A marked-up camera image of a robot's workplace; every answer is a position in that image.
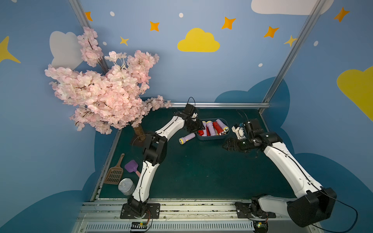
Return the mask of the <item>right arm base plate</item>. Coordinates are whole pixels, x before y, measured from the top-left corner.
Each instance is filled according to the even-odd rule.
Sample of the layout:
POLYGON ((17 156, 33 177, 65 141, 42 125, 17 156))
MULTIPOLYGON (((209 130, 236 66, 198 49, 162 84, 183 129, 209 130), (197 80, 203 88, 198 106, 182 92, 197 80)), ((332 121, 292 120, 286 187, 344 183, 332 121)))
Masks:
POLYGON ((265 212, 259 206, 257 201, 252 203, 235 202, 236 213, 238 218, 247 219, 268 219, 276 218, 276 214, 272 212, 265 212))

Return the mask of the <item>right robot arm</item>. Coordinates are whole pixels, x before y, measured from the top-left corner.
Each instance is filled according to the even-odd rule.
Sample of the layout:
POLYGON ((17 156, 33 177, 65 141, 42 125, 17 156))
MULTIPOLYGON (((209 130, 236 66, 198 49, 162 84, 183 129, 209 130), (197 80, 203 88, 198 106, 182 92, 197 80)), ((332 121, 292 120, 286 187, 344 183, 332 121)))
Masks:
POLYGON ((263 152, 278 168, 292 188, 295 198, 280 198, 259 195, 246 205, 246 216, 268 219, 273 216, 287 216, 297 226, 307 227, 331 217, 337 200, 332 188, 324 188, 294 158, 283 139, 275 132, 265 132, 257 119, 249 120, 242 126, 235 124, 231 131, 236 135, 229 138, 224 147, 227 150, 263 152))

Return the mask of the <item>purple flashlight bottom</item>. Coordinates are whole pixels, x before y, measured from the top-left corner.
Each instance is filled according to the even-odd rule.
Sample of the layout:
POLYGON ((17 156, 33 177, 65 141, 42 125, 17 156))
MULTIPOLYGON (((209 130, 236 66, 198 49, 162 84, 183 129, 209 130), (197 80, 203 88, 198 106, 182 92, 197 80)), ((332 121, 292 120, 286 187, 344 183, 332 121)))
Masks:
POLYGON ((225 133, 229 132, 229 127, 225 123, 223 123, 220 119, 217 119, 216 122, 219 124, 219 126, 222 128, 222 130, 225 133))

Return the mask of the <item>clear blue storage box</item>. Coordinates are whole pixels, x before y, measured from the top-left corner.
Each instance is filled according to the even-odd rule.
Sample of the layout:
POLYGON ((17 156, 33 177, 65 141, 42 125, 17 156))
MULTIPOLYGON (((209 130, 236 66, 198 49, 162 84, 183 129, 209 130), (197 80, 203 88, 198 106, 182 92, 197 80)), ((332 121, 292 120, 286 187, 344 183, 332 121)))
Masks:
MULTIPOLYGON (((217 119, 220 119, 226 126, 228 126, 228 122, 224 118, 217 118, 217 119)), ((205 121, 205 122, 207 122, 207 121, 213 121, 213 120, 216 120, 216 119, 215 118, 201 119, 201 121, 205 121)), ((221 136, 219 136, 219 135, 216 135, 216 136, 200 136, 198 133, 196 133, 196 138, 198 138, 201 141, 225 139, 229 135, 231 135, 230 132, 231 131, 229 130, 228 132, 226 132, 225 135, 221 135, 221 136)))

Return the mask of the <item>purple flashlight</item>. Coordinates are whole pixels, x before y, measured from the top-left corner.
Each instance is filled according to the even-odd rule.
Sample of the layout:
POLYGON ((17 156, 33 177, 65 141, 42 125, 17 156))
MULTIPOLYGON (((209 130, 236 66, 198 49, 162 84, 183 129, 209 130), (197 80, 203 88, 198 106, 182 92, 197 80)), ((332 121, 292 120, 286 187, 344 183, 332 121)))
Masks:
POLYGON ((219 126, 222 128, 222 130, 225 133, 229 132, 229 127, 225 123, 223 123, 220 119, 217 119, 216 122, 219 124, 219 126))
POLYGON ((181 145, 183 145, 186 142, 190 141, 191 139, 195 138, 195 136, 196 136, 195 133, 191 133, 191 134, 189 134, 187 136, 181 137, 181 138, 179 138, 179 143, 181 145))
POLYGON ((203 123, 203 127, 204 127, 203 136, 207 136, 207 123, 205 121, 202 121, 202 123, 203 123))
POLYGON ((215 128, 212 121, 207 121, 207 128, 211 136, 216 136, 215 128))

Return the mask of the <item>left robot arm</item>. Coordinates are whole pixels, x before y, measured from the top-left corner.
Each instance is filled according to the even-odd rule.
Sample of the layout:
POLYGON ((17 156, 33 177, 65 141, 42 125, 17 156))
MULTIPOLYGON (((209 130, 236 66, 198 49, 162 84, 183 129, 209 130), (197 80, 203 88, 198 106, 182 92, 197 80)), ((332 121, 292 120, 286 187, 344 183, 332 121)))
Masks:
POLYGON ((140 178, 127 201, 127 206, 134 216, 142 217, 147 212, 151 184, 156 170, 166 158, 169 139, 181 129, 196 133, 204 128, 202 121, 198 119, 196 107, 188 103, 184 110, 175 113, 166 125, 146 137, 140 178))

